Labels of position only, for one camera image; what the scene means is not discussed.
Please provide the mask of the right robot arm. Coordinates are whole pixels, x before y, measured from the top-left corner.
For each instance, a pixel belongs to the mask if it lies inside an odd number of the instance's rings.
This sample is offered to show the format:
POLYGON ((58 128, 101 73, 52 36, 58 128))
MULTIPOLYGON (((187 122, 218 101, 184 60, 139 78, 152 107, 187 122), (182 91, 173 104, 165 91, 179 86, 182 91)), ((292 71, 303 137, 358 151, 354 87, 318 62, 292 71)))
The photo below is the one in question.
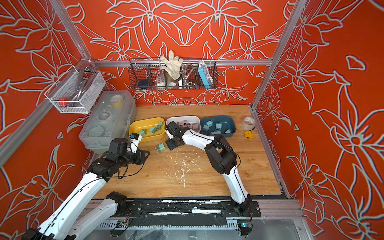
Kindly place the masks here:
POLYGON ((169 137, 166 144, 171 151, 183 145, 205 151, 213 169, 224 177, 231 193, 234 209, 240 215, 250 211, 252 199, 238 171, 241 159, 224 136, 203 135, 188 127, 182 128, 174 121, 165 126, 165 132, 169 137))

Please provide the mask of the green plug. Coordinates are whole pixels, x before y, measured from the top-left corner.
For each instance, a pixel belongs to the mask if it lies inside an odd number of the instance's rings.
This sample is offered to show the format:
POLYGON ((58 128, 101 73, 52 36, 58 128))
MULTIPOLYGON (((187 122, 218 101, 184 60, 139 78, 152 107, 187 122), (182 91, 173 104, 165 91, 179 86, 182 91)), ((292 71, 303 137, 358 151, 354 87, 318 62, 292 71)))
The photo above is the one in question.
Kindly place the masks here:
POLYGON ((163 128, 163 126, 164 126, 163 122, 158 122, 158 124, 157 124, 158 131, 161 130, 163 128))
POLYGON ((142 136, 142 137, 145 136, 146 134, 147 134, 147 130, 146 129, 142 129, 142 130, 139 131, 139 135, 142 136))
POLYGON ((162 152, 166 149, 165 145, 164 144, 159 144, 156 146, 156 149, 158 152, 162 152))
POLYGON ((151 127, 149 128, 149 131, 150 131, 152 134, 155 134, 155 133, 158 131, 158 129, 155 128, 155 127, 153 127, 153 126, 151 126, 151 127))

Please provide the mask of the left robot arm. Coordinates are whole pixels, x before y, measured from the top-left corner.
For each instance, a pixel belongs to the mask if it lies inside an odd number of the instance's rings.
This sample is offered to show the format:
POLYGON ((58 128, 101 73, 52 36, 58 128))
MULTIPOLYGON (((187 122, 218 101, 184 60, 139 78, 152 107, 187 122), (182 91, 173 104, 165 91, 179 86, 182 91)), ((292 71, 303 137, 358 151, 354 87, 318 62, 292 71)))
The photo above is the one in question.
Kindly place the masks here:
POLYGON ((112 216, 129 219, 133 213, 128 206, 127 197, 112 192, 98 207, 81 217, 81 213, 95 194, 110 179, 122 179, 128 175, 120 174, 120 168, 129 165, 143 165, 150 156, 149 151, 141 150, 142 136, 130 134, 129 138, 116 138, 111 141, 109 150, 101 158, 93 161, 79 184, 54 213, 37 228, 29 228, 23 240, 83 240, 102 222, 112 216))

